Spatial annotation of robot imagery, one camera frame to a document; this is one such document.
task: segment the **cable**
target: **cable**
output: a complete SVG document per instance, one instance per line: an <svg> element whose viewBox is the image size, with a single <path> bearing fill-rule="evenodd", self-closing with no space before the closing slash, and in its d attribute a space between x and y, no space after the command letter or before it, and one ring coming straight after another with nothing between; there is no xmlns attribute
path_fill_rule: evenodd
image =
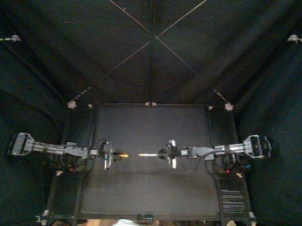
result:
<svg viewBox="0 0 302 226"><path fill-rule="evenodd" d="M219 178L216 177L216 173L211 173L209 170L208 170L208 167L207 167L207 161L205 161L205 164L204 164L204 167L205 167L205 172L207 174L215 179L215 180L219 180Z"/></svg>
<svg viewBox="0 0 302 226"><path fill-rule="evenodd" d="M199 167L200 160L201 160L201 158L197 158L196 166L195 166L192 169L186 169L186 168L184 167L184 163L182 163L182 161L181 161L181 167L182 167L184 171L185 171L185 172L192 172L192 171L195 171L195 170L197 169L197 167Z"/></svg>
<svg viewBox="0 0 302 226"><path fill-rule="evenodd" d="M41 171L40 171L40 180L41 180L41 189L42 189L42 204L44 204L44 208L45 208L45 187L44 187L44 163L45 163L45 160L42 161L42 164L41 164Z"/></svg>
<svg viewBox="0 0 302 226"><path fill-rule="evenodd" d="M62 155L60 156L60 162L61 162L62 166L65 166L65 164L62 162Z"/></svg>

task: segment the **metal rod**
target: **metal rod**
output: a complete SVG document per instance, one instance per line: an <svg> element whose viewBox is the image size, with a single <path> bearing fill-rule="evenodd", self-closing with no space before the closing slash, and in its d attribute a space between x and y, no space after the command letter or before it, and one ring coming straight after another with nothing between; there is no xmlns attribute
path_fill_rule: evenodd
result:
<svg viewBox="0 0 302 226"><path fill-rule="evenodd" d="M146 28L142 26L142 24L125 12L125 9L122 9L117 4L116 4L116 2L114 1L112 1L112 0L109 0L109 2L118 8L118 10L137 23L137 25L140 25L145 30L146 30Z"/></svg>
<svg viewBox="0 0 302 226"><path fill-rule="evenodd" d="M192 69L192 67L185 63L184 59L176 54L176 52L165 45L165 43L157 38L158 42L165 46L165 48L169 50L169 52L174 55L174 57L182 62L185 67L191 70L191 72L201 79L201 81L205 83L208 87L211 87L212 91L216 93L216 95L220 97L220 99L224 102L228 102L227 98L217 92L217 90L209 85L209 83L201 78L200 74Z"/></svg>
<svg viewBox="0 0 302 226"><path fill-rule="evenodd" d="M97 82L100 82L104 78L105 78L105 76L108 76L114 70L116 70L116 68L121 65L121 64L124 64L125 63L125 61L128 61L134 55L136 55L136 53L146 46L149 44L149 42L144 45L144 46L141 46L137 50L136 50L136 52L134 53L132 53L122 61L121 61L121 63L97 80L97 81L94 81L93 82L93 85L97 83ZM82 96L82 94L89 90L89 89L92 89L92 87L88 87L70 101L73 101L73 100L76 100L76 99L78 99L81 96Z"/></svg>
<svg viewBox="0 0 302 226"><path fill-rule="evenodd" d="M121 61L121 63L97 80L97 81L94 81L94 84L100 81L100 80L102 80L104 78L105 78L105 76L108 75L108 74L110 74L114 70L116 70L116 68L117 67L120 67L120 65L124 63L124 62L126 62L134 55L136 55L136 53L146 46L149 44L149 41L134 51L134 53L132 53L122 61Z"/></svg>
<svg viewBox="0 0 302 226"><path fill-rule="evenodd" d="M185 16L188 16L188 14L191 14L195 10L196 10L196 8L205 2L207 0L204 0L201 3L199 3L195 7L193 7L193 9L191 10L191 11L188 11L188 13L180 18L180 19L177 19L176 20L176 22L157 35L157 37L160 36L160 35L162 35L168 30L169 30L169 28L172 28L181 20L182 20L182 18L185 17Z"/></svg>

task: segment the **black curtain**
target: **black curtain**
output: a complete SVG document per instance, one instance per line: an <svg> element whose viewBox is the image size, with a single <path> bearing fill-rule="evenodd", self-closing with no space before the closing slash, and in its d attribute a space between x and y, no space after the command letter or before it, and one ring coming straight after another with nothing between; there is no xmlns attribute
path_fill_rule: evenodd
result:
<svg viewBox="0 0 302 226"><path fill-rule="evenodd" d="M17 34L0 14L0 37ZM65 100L21 42L0 42L0 225L34 225L45 208L50 177L42 156L5 156L11 135L58 143L65 124Z"/></svg>
<svg viewBox="0 0 302 226"><path fill-rule="evenodd" d="M248 175L252 207L264 225L302 225L300 75L302 45L284 41L236 104L240 139L261 134L272 142L272 157L255 161Z"/></svg>

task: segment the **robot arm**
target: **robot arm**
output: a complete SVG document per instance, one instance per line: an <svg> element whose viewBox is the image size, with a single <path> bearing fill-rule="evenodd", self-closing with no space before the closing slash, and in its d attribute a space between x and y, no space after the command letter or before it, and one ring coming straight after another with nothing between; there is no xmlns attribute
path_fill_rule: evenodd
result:
<svg viewBox="0 0 302 226"><path fill-rule="evenodd" d="M181 150L176 148L176 143L169 140L165 149L157 154L140 154L138 156L157 156L160 159L168 160L169 166L176 168L176 158L185 159L204 158L205 161L213 161L217 157L231 156L232 162L237 161L235 154L243 155L248 159L259 159L269 157L271 146L267 137L257 135L248 136L243 143L215 146L215 147L184 147Z"/></svg>
<svg viewBox="0 0 302 226"><path fill-rule="evenodd" d="M126 157L126 154L110 148L110 142L108 140L104 140L100 148L96 149L78 147L76 143L72 142L66 142L65 145L45 144L34 141L27 133L17 133L10 140L7 155L26 156L31 153L53 156L52 160L56 162L54 165L58 165L61 168L69 168L70 170L73 170L74 167L82 169L85 161L97 157L104 158L104 169L108 170L112 162Z"/></svg>

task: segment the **small object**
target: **small object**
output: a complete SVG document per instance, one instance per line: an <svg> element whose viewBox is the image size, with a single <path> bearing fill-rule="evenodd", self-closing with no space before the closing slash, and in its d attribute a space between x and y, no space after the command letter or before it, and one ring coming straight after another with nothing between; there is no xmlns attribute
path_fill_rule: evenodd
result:
<svg viewBox="0 0 302 226"><path fill-rule="evenodd" d="M15 41L21 41L19 37L17 35L13 35L10 37L10 41L15 42Z"/></svg>
<svg viewBox="0 0 302 226"><path fill-rule="evenodd" d="M225 105L224 105L225 107L224 107L224 109L227 110L227 111L231 111L231 110L233 110L233 105L228 102L228 103L225 103Z"/></svg>
<svg viewBox="0 0 302 226"><path fill-rule="evenodd" d="M13 35L10 38L0 38L0 41L21 41L19 37L17 35Z"/></svg>
<svg viewBox="0 0 302 226"><path fill-rule="evenodd" d="M292 34L288 36L287 41L293 41L295 43L297 43L300 41L300 39L296 37L295 34Z"/></svg>
<svg viewBox="0 0 302 226"><path fill-rule="evenodd" d="M74 101L69 101L66 103L66 106L68 106L69 109L73 109L76 107L76 102Z"/></svg>
<svg viewBox="0 0 302 226"><path fill-rule="evenodd" d="M112 226L137 226L137 224L126 219L120 219Z"/></svg>
<svg viewBox="0 0 302 226"><path fill-rule="evenodd" d="M240 173L236 173L236 176L237 176L239 178L241 178L241 174L240 174Z"/></svg>
<svg viewBox="0 0 302 226"><path fill-rule="evenodd" d="M41 222L41 217L38 215L35 216L35 218L35 222Z"/></svg>
<svg viewBox="0 0 302 226"><path fill-rule="evenodd" d="M60 177L61 174L62 174L62 171L58 170L58 171L56 172L56 176Z"/></svg>

